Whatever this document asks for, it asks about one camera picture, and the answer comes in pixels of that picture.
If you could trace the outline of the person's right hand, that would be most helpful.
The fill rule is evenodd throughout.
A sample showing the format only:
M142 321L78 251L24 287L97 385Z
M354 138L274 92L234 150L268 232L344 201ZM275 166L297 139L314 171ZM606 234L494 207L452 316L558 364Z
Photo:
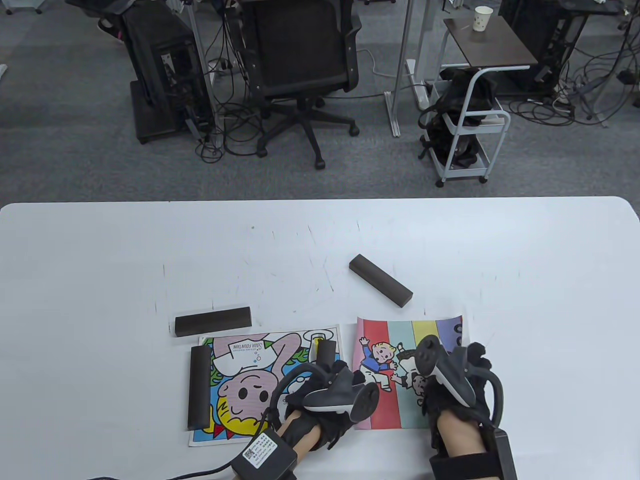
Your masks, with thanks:
M443 415L459 422L495 429L504 409L504 391L482 343L455 346L446 350L436 336L429 335L416 349L415 363L425 378L422 414L429 422L430 443L445 451Z

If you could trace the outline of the person's left hand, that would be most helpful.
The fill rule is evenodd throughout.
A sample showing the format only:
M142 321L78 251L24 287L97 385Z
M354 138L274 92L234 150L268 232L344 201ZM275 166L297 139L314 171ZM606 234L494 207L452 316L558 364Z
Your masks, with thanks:
M290 371L274 393L283 393L302 374L301 386L285 395L285 418L272 403L267 422L282 441L295 449L302 444L307 451L329 450L345 433L370 418L378 407L380 393L372 382L366 382L360 371L350 370L342 359L331 365L304 363Z

